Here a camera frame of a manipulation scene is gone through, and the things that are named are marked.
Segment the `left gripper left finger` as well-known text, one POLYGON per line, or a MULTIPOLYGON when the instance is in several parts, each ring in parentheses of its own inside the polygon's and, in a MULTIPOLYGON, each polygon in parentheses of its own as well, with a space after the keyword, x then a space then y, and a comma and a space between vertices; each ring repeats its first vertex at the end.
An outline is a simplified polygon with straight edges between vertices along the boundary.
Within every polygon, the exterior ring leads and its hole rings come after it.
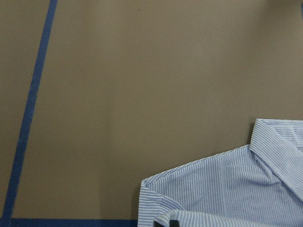
POLYGON ((161 224, 158 223, 157 221, 154 221, 153 222, 153 227, 161 227, 161 224))

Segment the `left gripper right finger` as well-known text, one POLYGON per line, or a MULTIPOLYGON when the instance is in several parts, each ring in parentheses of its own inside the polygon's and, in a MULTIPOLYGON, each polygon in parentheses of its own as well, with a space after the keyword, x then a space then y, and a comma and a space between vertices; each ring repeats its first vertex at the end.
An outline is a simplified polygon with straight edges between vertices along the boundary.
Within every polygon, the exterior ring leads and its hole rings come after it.
POLYGON ((178 221, 177 220, 170 220, 169 221, 169 227, 178 227, 178 221))

